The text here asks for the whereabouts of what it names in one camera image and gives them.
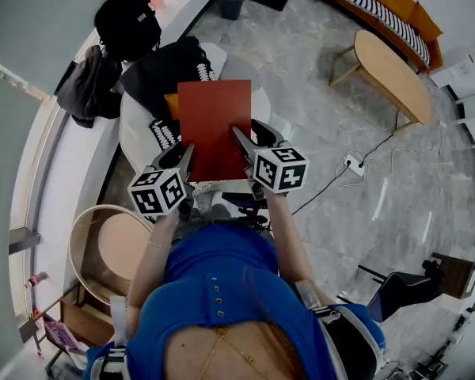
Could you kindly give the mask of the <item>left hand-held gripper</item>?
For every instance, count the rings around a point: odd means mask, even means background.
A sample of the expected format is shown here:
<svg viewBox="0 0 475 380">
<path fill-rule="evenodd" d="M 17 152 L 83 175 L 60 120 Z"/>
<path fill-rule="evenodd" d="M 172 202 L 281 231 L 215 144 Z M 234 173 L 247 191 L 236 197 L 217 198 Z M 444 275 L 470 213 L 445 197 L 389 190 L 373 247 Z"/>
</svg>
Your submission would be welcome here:
<svg viewBox="0 0 475 380">
<path fill-rule="evenodd" d="M 188 183 L 195 145 L 184 151 L 179 141 L 163 150 L 127 187 L 137 213 L 153 221 L 166 216 L 192 199 L 194 187 Z"/>
</svg>

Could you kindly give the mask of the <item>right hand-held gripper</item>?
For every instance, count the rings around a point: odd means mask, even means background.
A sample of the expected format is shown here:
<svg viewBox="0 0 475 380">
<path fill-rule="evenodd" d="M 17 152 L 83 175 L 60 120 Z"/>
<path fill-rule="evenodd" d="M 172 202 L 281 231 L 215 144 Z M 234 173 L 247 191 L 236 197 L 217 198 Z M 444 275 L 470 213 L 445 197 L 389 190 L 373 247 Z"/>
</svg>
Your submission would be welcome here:
<svg viewBox="0 0 475 380">
<path fill-rule="evenodd" d="M 295 147 L 289 147 L 275 128 L 260 120 L 251 119 L 256 144 L 267 149 L 256 149 L 250 136 L 234 125 L 232 134 L 241 155 L 252 167 L 251 178 L 274 194 L 287 194 L 300 190 L 306 183 L 309 159 Z"/>
</svg>

